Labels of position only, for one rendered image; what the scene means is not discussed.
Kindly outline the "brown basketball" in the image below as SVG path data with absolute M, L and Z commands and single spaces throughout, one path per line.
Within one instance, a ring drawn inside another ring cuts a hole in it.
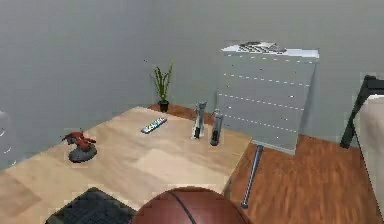
M 144 204 L 130 224 L 252 224 L 222 194 L 202 187 L 167 190 Z

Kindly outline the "grey pepper mill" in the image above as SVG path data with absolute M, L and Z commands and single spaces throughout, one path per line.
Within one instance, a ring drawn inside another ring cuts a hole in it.
M 223 122 L 223 113 L 219 109 L 214 110 L 214 120 L 212 125 L 212 134 L 210 144 L 217 146 L 220 140 L 221 127 Z

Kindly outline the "green house plant black pot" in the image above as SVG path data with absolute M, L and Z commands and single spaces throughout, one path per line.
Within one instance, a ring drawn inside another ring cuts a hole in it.
M 170 78 L 173 71 L 173 64 L 174 62 L 170 63 L 166 72 L 162 72 L 159 66 L 156 66 L 153 70 L 154 75 L 152 76 L 152 78 L 154 79 L 156 91 L 160 97 L 158 105 L 161 112 L 168 111 L 169 101 L 167 100 L 167 97 L 170 85 Z

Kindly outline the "grey remote control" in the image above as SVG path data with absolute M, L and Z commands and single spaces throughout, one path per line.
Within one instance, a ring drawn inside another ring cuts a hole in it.
M 166 118 L 158 118 L 149 125 L 145 126 L 141 129 L 141 132 L 144 134 L 149 134 L 150 132 L 154 131 L 158 127 L 160 127 L 162 124 L 164 124 L 167 121 Z

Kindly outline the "light wooden table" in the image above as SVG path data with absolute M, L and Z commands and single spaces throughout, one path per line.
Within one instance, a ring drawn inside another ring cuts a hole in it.
M 44 224 L 91 187 L 133 209 L 176 187 L 224 193 L 251 137 L 224 128 L 219 144 L 212 146 L 210 125 L 194 139 L 193 122 L 169 114 L 158 129 L 141 132 L 161 116 L 135 107 L 89 129 L 85 134 L 96 140 L 98 150 L 90 161 L 70 162 L 71 148 L 60 143 L 0 172 L 0 224 Z

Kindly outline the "grey chest of drawers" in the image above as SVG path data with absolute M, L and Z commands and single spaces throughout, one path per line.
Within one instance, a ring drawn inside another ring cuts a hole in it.
M 232 45 L 222 53 L 216 106 L 225 126 L 293 155 L 319 51 Z

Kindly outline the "red statue on grey base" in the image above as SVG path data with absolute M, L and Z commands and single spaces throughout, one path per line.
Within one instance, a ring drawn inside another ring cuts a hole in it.
M 66 140 L 68 145 L 76 145 L 76 147 L 68 155 L 68 159 L 72 163 L 89 161 L 97 154 L 95 146 L 96 141 L 85 137 L 83 132 L 78 131 L 68 133 L 62 138 L 62 140 Z

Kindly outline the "black frame white furniture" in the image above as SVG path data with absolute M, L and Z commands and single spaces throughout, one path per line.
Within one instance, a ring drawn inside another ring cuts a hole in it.
M 346 121 L 340 146 L 356 138 L 368 177 L 384 218 L 384 78 L 365 75 Z

